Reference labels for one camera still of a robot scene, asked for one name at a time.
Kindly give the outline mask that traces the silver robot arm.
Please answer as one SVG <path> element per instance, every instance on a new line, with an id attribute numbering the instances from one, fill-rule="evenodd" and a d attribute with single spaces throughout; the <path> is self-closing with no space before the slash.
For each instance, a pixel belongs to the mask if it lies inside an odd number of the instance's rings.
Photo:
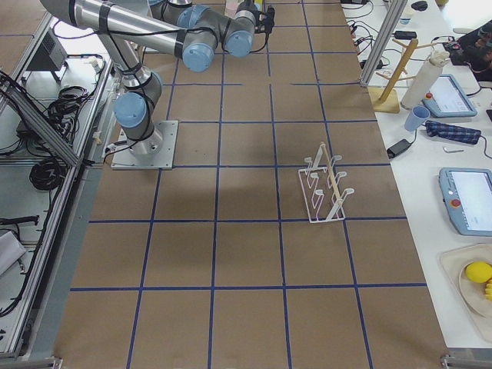
<path id="1" fill-rule="evenodd" d="M 126 90 L 115 102 L 114 113 L 128 150 L 135 155 L 156 152 L 163 136 L 151 120 L 161 86 L 133 46 L 172 55 L 188 69 L 203 72 L 216 48 L 236 58 L 248 55 L 254 35 L 264 32 L 268 22 L 253 1 L 242 1 L 231 17 L 191 1 L 151 1 L 150 12 L 144 15 L 111 1 L 43 1 L 42 5 L 63 22 L 93 30 L 106 48 Z"/>

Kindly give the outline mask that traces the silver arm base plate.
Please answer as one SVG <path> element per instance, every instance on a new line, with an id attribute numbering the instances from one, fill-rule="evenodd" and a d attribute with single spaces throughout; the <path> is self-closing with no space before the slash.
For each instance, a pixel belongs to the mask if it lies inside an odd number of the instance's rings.
<path id="1" fill-rule="evenodd" d="M 114 170 L 172 169 L 175 144 L 178 135 L 178 121 L 156 121 L 153 135 L 137 143 L 131 149 L 123 145 L 112 155 L 111 168 Z"/>

